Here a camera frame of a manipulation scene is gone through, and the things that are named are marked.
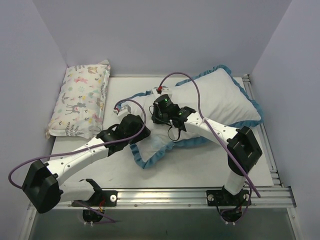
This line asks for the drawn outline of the blue white plush pillowcase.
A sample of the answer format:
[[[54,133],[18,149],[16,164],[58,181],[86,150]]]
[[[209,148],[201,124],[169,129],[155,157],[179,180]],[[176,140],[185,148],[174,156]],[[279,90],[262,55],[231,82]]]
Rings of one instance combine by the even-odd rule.
[[[264,121],[261,106],[248,96],[245,89],[232,78],[231,70],[224,65],[216,66],[192,79],[177,82],[175,86],[169,88],[172,90],[173,103],[180,107],[201,110],[205,117],[220,124],[241,129],[244,126],[254,128]],[[153,91],[149,89],[133,96],[151,94]],[[133,100],[133,96],[117,107],[120,109],[129,105],[133,115],[146,116],[146,113],[142,113],[145,111],[144,108]],[[192,148],[208,142],[206,138],[193,134],[193,138],[184,142],[185,145],[173,148]],[[135,163],[142,169],[152,167],[170,151],[140,154],[137,143],[130,145],[130,149]]]

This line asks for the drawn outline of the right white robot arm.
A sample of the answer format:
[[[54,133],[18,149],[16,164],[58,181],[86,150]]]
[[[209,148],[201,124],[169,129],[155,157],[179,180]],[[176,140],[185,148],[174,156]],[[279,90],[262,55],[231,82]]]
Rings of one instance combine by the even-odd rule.
[[[230,127],[209,118],[190,107],[179,107],[173,103],[168,94],[163,94],[153,102],[152,118],[155,124],[169,124],[178,132],[192,133],[219,144],[227,153],[230,173],[224,184],[222,200],[232,205],[240,198],[240,191],[247,183],[259,194],[249,177],[263,152],[249,127],[241,129]]]

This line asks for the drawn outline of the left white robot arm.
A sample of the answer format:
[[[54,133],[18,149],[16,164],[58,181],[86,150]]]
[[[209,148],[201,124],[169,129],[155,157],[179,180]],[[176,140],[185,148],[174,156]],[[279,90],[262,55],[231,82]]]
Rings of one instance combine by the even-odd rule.
[[[44,214],[62,202],[74,202],[97,207],[108,197],[91,178],[67,182],[71,176],[90,164],[122,151],[147,137],[151,131],[139,115],[128,114],[118,124],[101,131],[71,155],[43,163],[33,162],[22,185],[22,190],[38,213]]]

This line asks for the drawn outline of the animal print white pillow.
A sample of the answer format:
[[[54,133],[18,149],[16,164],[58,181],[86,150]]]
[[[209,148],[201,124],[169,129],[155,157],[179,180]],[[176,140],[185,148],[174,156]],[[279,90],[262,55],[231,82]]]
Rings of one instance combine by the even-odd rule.
[[[109,61],[68,67],[62,81],[45,137],[91,139],[102,131],[107,88],[111,72]]]

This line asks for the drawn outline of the aluminium mounting rail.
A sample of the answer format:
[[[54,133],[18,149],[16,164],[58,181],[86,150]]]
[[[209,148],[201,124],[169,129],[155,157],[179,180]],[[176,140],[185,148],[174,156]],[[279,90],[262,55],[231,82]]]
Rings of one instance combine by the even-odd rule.
[[[156,188],[156,189],[108,189],[92,186],[88,182],[64,187],[50,186],[44,189],[31,189],[26,195],[39,213],[46,213],[63,202],[87,201],[94,193],[102,190],[118,191],[117,205],[147,206],[208,206],[207,190],[219,188]],[[289,187],[263,187],[259,190],[260,197],[248,188],[248,199],[251,206],[258,208],[295,208],[297,206],[293,192]]]

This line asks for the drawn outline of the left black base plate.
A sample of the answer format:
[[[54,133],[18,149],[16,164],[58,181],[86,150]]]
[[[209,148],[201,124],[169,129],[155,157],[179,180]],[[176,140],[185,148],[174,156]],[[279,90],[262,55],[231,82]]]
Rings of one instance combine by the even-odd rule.
[[[118,191],[116,190],[102,190],[95,192],[89,200],[79,200],[78,202],[73,201],[72,207],[80,207],[84,204],[89,207],[115,207],[118,201]]]

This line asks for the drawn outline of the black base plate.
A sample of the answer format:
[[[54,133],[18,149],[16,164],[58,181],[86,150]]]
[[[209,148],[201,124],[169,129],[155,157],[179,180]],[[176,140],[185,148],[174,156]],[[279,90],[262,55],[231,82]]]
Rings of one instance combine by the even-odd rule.
[[[243,189],[238,194],[232,195],[225,189],[210,189],[206,192],[207,205],[211,207],[236,207],[251,205],[249,190]]]
[[[84,204],[89,207],[115,207],[118,201],[118,191],[116,190],[102,190],[95,192],[89,200],[79,200],[78,202],[73,201],[72,207],[80,207]]]

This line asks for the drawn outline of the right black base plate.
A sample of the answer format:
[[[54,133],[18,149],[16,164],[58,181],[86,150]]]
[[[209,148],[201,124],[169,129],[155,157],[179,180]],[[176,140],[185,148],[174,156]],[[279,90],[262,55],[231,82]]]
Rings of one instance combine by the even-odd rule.
[[[206,192],[207,205],[211,207],[236,207],[251,205],[249,190],[243,189],[238,194],[232,195],[225,189],[210,189]]]

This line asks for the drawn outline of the right aluminium side rail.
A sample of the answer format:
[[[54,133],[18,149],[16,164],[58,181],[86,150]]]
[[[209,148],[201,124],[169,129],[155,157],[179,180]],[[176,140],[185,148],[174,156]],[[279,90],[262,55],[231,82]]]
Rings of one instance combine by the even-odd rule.
[[[253,89],[252,89],[252,85],[251,85],[251,81],[250,81],[249,76],[246,75],[246,76],[242,77],[241,79],[242,79],[243,86],[244,86],[246,93],[248,94],[248,96],[252,100],[254,100],[255,96],[253,93]],[[257,132],[258,132],[259,138],[261,140],[262,150],[263,150],[264,156],[266,157],[266,162],[269,167],[269,171],[271,174],[273,185],[278,188],[283,188],[284,184],[280,179],[277,165],[276,165],[276,162],[275,162],[275,159],[274,159],[274,156],[272,153],[272,149],[270,146],[270,142],[269,142],[269,139],[267,136],[266,128],[263,123],[260,124],[259,127],[257,127]]]

